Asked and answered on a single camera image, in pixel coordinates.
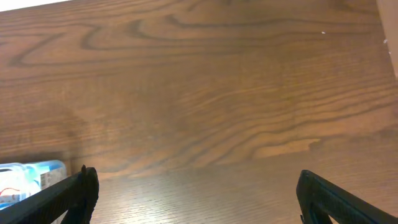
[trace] plastic package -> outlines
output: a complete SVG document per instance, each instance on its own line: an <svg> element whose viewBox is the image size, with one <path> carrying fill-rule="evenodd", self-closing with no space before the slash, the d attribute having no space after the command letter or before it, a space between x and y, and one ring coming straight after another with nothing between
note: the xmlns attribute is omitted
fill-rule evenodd
<svg viewBox="0 0 398 224"><path fill-rule="evenodd" d="M0 164L0 210L67 177L61 161Z"/></svg>

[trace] beige object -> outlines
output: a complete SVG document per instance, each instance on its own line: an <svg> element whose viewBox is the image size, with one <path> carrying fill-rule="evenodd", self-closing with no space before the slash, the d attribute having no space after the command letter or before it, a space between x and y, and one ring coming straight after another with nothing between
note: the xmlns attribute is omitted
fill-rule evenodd
<svg viewBox="0 0 398 224"><path fill-rule="evenodd" d="M395 75L398 77L398 1L397 0L377 0L380 16L383 21L384 33L386 34L387 44L391 55L392 66Z"/></svg>

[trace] wooden table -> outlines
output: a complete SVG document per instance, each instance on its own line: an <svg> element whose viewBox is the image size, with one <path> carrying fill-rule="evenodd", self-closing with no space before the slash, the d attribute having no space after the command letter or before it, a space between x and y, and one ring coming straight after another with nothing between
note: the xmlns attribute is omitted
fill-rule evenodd
<svg viewBox="0 0 398 224"><path fill-rule="evenodd" d="M375 0L76 0L0 21L0 162L95 167L93 223L300 223L301 169L398 215Z"/></svg>

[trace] clear plastic container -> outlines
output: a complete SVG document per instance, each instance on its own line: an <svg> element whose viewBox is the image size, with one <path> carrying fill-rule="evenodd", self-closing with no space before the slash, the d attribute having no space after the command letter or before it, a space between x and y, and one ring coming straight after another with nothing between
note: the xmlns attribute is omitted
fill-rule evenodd
<svg viewBox="0 0 398 224"><path fill-rule="evenodd" d="M0 164L0 210L67 177L61 161Z"/></svg>

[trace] brown wooden surface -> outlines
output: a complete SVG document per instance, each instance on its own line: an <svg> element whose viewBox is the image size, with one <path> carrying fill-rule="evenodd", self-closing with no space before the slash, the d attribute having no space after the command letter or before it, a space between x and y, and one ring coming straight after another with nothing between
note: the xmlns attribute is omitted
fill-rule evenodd
<svg viewBox="0 0 398 224"><path fill-rule="evenodd" d="M97 223L298 223L303 168L396 214L373 0L70 1L0 21L0 162L96 167Z"/></svg>

